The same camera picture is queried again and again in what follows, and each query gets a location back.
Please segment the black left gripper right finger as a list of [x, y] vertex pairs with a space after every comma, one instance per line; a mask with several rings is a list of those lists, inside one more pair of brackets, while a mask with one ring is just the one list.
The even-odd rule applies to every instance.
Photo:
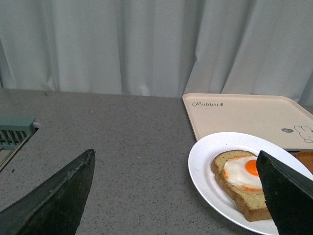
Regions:
[[278, 233], [311, 235], [313, 181], [265, 151], [260, 151], [256, 167]]

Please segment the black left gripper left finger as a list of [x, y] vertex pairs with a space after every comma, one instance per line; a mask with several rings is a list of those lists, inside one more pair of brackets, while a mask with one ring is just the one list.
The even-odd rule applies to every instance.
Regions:
[[2, 235], [74, 235], [92, 185], [95, 151], [88, 149], [26, 196], [2, 210]]

